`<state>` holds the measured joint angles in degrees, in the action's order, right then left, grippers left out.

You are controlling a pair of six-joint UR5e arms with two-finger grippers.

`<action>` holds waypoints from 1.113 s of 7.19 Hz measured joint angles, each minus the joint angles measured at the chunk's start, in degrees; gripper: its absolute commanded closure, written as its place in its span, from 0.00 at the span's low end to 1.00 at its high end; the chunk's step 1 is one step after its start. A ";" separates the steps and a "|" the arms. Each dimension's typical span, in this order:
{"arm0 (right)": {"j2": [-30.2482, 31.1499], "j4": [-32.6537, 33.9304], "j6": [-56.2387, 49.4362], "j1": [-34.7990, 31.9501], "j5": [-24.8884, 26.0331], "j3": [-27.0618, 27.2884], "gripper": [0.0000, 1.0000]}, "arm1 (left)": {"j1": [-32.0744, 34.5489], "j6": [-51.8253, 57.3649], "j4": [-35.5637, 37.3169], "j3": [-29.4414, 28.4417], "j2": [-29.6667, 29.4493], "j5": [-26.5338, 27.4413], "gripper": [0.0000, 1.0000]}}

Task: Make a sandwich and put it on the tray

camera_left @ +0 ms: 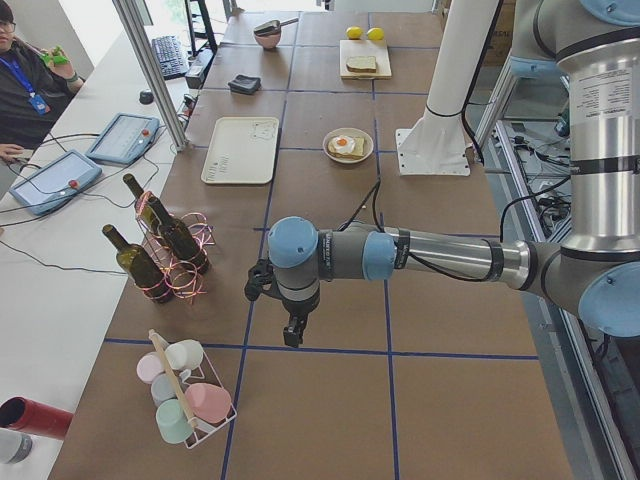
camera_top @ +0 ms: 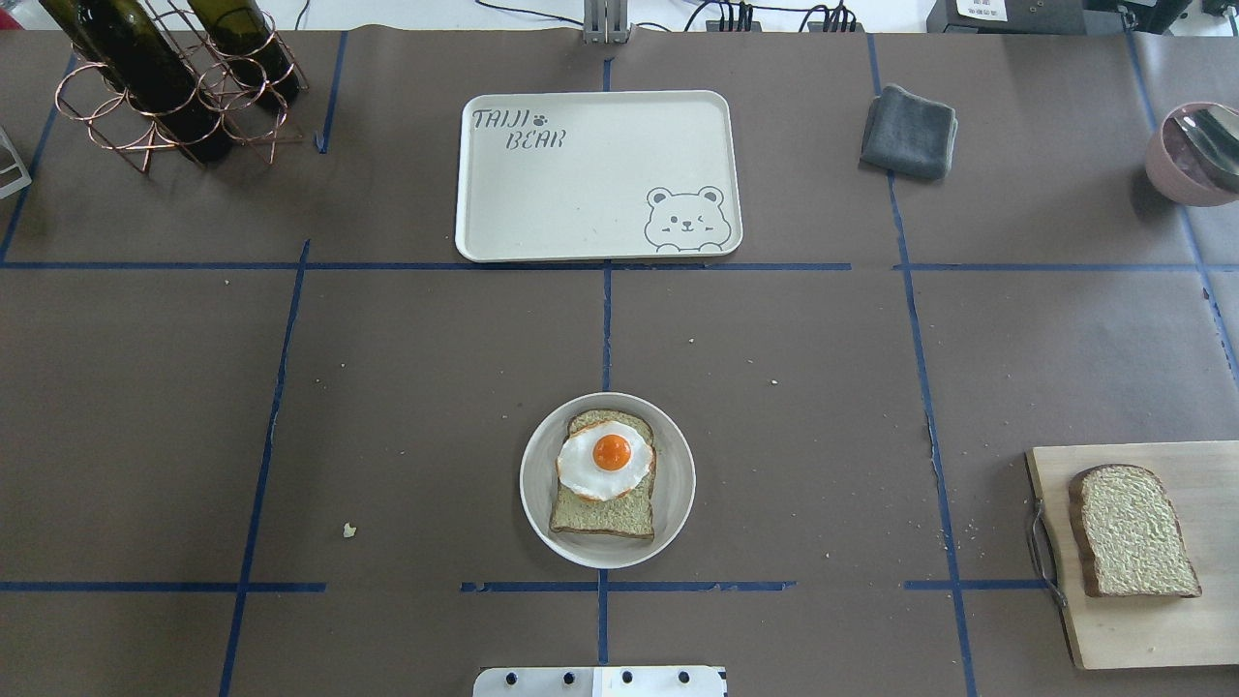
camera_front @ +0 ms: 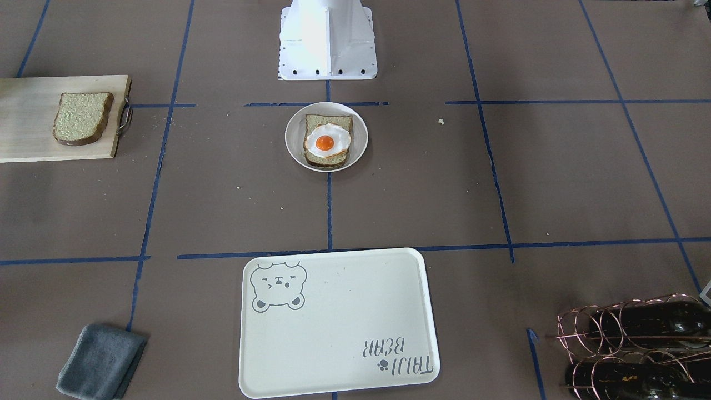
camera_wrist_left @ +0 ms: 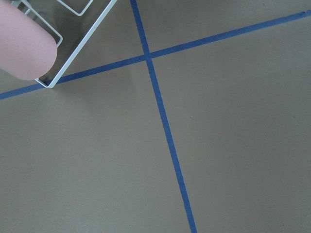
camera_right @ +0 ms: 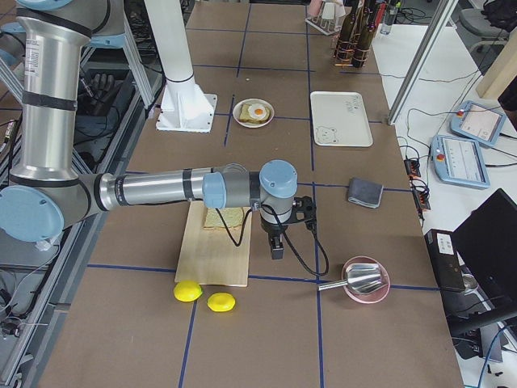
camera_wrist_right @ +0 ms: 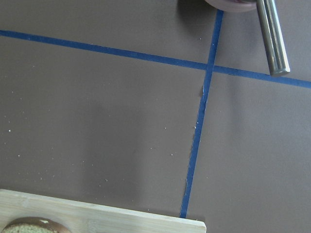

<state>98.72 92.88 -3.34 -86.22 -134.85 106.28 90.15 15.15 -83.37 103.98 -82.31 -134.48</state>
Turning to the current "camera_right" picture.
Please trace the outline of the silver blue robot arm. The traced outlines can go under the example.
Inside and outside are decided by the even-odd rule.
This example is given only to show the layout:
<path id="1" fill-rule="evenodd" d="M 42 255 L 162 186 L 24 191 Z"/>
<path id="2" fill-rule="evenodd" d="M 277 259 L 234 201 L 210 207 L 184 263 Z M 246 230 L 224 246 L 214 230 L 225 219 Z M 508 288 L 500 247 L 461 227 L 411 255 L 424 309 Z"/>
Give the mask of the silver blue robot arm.
<path id="1" fill-rule="evenodd" d="M 282 255 L 297 190 L 295 167 L 284 160 L 260 171 L 231 163 L 155 175 L 79 175 L 72 168 L 82 48 L 124 26 L 120 1 L 21 1 L 26 33 L 21 159 L 1 191 L 1 227 L 39 242 L 82 219 L 118 206 L 200 200 L 210 209 L 259 211 L 271 255 Z"/>

